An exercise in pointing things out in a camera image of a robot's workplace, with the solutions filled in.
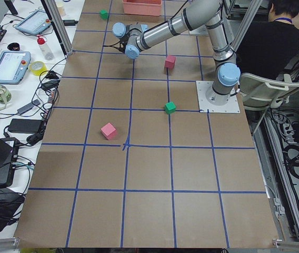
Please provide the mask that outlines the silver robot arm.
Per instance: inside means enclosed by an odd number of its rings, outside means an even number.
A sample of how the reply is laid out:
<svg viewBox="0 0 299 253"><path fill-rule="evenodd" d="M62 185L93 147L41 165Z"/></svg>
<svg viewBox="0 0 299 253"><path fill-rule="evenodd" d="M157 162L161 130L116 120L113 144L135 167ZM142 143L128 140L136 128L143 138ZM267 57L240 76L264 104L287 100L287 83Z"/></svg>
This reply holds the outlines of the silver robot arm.
<svg viewBox="0 0 299 253"><path fill-rule="evenodd" d="M112 32L119 39L117 49L134 60L139 57L140 52L204 25L211 39L216 74L219 74L223 65L227 63L236 65L235 52L226 40L222 6L222 1L192 1L180 14L152 28L139 23L131 25L115 23Z"/></svg>

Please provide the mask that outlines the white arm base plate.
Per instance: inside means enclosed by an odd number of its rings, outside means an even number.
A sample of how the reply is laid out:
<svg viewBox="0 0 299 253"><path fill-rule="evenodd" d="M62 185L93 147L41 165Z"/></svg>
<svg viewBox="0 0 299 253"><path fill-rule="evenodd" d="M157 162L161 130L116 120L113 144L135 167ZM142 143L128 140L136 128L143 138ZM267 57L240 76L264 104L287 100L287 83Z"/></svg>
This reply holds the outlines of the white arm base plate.
<svg viewBox="0 0 299 253"><path fill-rule="evenodd" d="M192 31L189 31L190 36L208 36L208 31L205 25L202 25Z"/></svg>
<svg viewBox="0 0 299 253"><path fill-rule="evenodd" d="M240 113L234 88L227 95L219 95L213 90L213 81L196 81L199 111L201 113Z"/></svg>

